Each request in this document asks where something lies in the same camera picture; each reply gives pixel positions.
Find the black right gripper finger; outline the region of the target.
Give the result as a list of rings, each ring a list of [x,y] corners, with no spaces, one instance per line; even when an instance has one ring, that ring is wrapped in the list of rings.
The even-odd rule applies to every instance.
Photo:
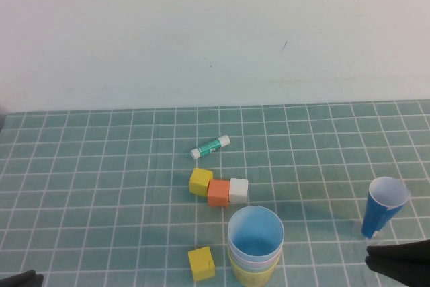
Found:
[[[405,286],[429,286],[429,264],[407,263],[374,256],[367,256],[365,264],[370,270]]]
[[[369,256],[398,261],[429,261],[429,240],[400,245],[367,246]]]

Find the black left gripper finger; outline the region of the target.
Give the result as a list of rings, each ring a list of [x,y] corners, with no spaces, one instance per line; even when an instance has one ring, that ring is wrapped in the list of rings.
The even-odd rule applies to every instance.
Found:
[[[28,270],[14,276],[3,278],[1,279],[1,287],[29,286],[32,284],[35,276],[36,272],[34,270]]]
[[[34,274],[28,277],[28,279],[23,283],[23,287],[42,287],[43,281],[43,274]]]

